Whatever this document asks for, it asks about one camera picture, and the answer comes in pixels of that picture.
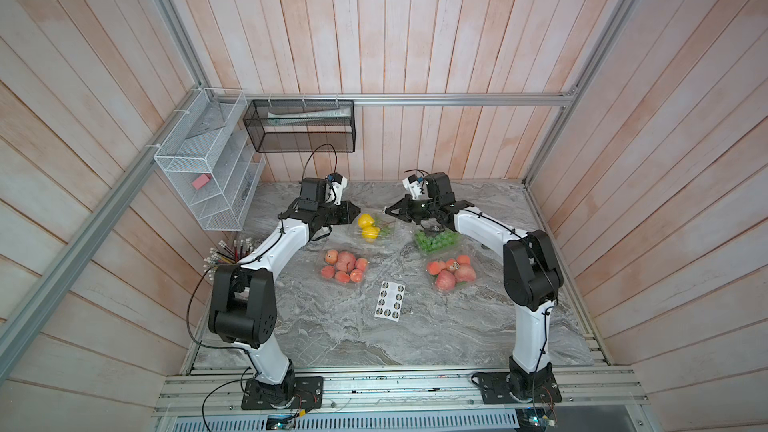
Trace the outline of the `clear box of grapes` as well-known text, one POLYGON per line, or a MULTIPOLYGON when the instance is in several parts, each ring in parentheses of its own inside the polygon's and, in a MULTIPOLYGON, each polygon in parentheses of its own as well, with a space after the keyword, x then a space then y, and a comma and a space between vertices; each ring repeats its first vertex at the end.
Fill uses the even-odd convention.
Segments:
POLYGON ((416 247, 425 254, 431 254, 455 246, 460 241, 461 235, 451 230, 441 232, 416 230, 413 240, 416 247))

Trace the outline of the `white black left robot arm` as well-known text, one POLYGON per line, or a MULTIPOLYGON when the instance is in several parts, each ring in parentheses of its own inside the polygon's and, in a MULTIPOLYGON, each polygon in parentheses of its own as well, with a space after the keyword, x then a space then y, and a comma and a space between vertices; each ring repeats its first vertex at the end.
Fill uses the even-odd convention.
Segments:
POLYGON ((248 256, 219 266, 213 278, 208 329, 230 349, 247 356, 254 374, 243 383, 244 410, 299 410, 322 404, 323 379, 309 379, 299 390, 292 361, 274 336, 277 324, 275 281, 293 255, 332 228, 349 225, 360 208, 343 198, 348 180, 339 173, 304 178, 299 196, 278 215, 274 231, 248 256))

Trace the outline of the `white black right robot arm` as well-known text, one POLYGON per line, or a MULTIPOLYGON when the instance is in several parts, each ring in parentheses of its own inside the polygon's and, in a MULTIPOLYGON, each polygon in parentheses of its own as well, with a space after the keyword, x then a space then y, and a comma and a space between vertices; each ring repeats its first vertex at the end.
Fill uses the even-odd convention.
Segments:
POLYGON ((496 253, 503 264, 503 285, 515 304, 516 337, 507 372, 476 372, 470 382, 483 403, 562 401, 550 360, 550 320, 564 285, 554 244, 543 230, 523 231, 458 200, 449 177, 440 172, 403 180, 407 193, 385 213, 403 222, 435 221, 470 237, 496 253))

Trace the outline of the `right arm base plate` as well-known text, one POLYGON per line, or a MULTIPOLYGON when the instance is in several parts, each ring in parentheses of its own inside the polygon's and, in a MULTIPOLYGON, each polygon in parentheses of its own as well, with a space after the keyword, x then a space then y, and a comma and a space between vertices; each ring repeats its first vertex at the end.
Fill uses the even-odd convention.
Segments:
POLYGON ((510 403, 557 404, 562 395, 554 374, 545 369, 533 374, 511 372, 476 372, 470 376, 486 405, 510 403))

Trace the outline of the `clear box of red apples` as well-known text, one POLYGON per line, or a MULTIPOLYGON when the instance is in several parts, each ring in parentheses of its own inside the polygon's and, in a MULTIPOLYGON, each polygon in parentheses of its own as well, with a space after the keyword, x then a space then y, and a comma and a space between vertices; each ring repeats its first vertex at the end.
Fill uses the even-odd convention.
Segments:
POLYGON ((466 254, 432 260, 426 264, 425 271, 440 292, 450 292, 457 287, 472 284, 478 277, 472 258, 466 254))

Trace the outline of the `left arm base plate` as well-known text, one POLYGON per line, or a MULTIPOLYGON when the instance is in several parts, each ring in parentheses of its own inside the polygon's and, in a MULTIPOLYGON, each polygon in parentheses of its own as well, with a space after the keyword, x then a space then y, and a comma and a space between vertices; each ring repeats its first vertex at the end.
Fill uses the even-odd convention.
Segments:
POLYGON ((249 379, 241 408, 248 411, 311 411, 322 407, 323 394, 322 376, 287 376, 281 384, 249 379))

